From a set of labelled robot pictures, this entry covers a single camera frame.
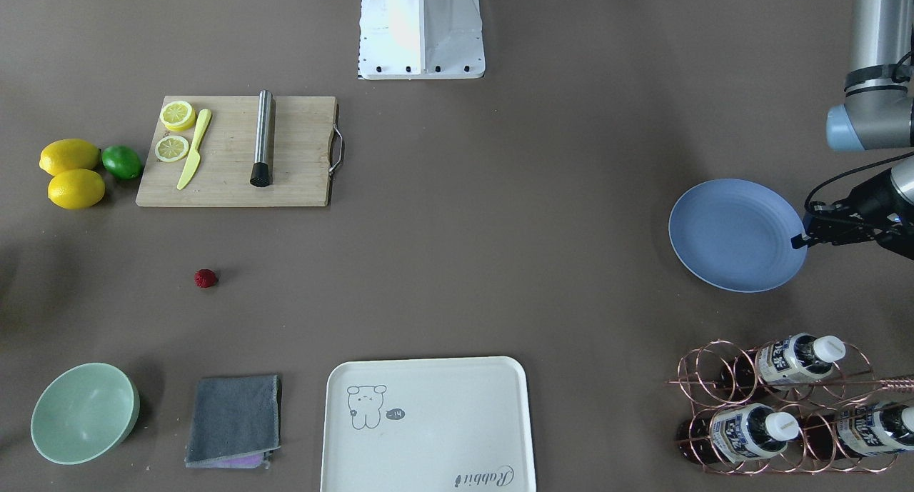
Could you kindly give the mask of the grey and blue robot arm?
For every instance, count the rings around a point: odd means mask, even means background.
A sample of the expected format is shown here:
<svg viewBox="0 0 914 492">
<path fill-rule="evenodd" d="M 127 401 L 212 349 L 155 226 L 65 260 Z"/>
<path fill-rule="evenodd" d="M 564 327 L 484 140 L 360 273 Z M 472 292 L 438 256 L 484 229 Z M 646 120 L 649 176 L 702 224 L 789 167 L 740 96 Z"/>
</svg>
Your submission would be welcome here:
<svg viewBox="0 0 914 492">
<path fill-rule="evenodd" d="M 843 103 L 826 135 L 836 151 L 912 146 L 912 0 L 854 0 L 851 59 Z M 861 223 L 882 248 L 912 257 L 912 158 L 854 187 L 840 201 L 843 221 Z"/>
</svg>

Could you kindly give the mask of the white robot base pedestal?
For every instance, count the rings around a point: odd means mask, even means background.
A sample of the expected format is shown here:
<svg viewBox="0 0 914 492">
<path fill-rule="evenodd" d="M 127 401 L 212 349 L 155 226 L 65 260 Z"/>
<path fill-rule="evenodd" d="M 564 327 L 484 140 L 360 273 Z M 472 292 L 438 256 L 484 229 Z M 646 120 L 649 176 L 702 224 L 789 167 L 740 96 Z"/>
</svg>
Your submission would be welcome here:
<svg viewBox="0 0 914 492">
<path fill-rule="evenodd" d="M 361 0 L 360 7 L 360 79 L 484 76 L 480 0 Z"/>
</svg>

